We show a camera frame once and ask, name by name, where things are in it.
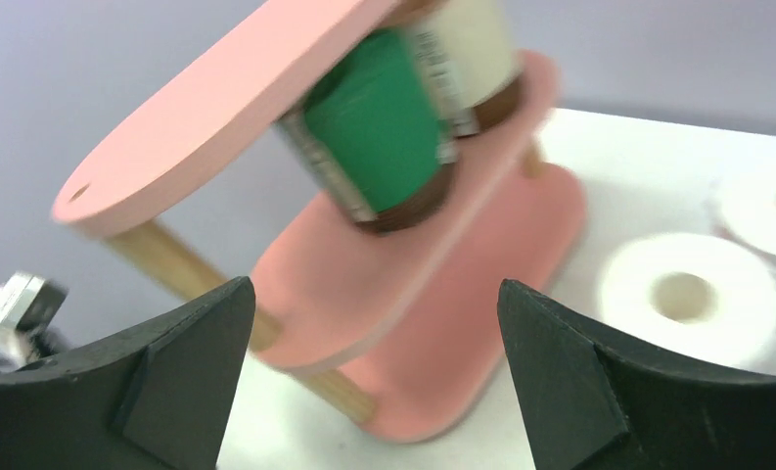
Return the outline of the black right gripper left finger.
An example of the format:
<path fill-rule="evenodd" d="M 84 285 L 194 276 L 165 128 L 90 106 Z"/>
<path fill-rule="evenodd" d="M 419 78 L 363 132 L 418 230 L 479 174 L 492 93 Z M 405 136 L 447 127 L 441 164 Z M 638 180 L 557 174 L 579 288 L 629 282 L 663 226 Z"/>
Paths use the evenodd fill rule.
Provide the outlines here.
<path fill-rule="evenodd" d="M 212 469 L 249 345 L 234 278 L 96 342 L 0 373 L 0 469 Z"/>

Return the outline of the cream brown paper roll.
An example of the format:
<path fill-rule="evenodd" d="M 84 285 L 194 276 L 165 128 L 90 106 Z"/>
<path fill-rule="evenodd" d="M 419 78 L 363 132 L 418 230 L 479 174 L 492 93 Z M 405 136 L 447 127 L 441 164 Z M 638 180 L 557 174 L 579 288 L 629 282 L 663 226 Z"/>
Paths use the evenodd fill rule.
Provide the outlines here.
<path fill-rule="evenodd" d="M 502 123 L 525 95 L 523 66 L 496 1 L 402 1 L 381 26 L 403 35 L 457 138 Z"/>

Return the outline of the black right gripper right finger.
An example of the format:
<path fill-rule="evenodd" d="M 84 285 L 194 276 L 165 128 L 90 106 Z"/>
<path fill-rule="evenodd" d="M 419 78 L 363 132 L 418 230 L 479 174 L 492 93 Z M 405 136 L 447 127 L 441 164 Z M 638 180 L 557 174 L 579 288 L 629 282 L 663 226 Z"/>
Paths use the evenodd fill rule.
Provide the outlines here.
<path fill-rule="evenodd" d="M 538 469 L 776 469 L 776 376 L 623 333 L 507 279 L 497 315 Z"/>

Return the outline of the green brown roll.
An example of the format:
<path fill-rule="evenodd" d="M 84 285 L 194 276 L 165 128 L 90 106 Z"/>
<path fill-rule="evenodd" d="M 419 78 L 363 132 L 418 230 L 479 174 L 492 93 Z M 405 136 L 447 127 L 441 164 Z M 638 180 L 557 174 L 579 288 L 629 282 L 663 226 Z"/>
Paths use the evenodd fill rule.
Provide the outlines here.
<path fill-rule="evenodd" d="M 276 122 L 346 218 L 386 233 L 444 203 L 459 151 L 403 37 L 358 43 Z"/>

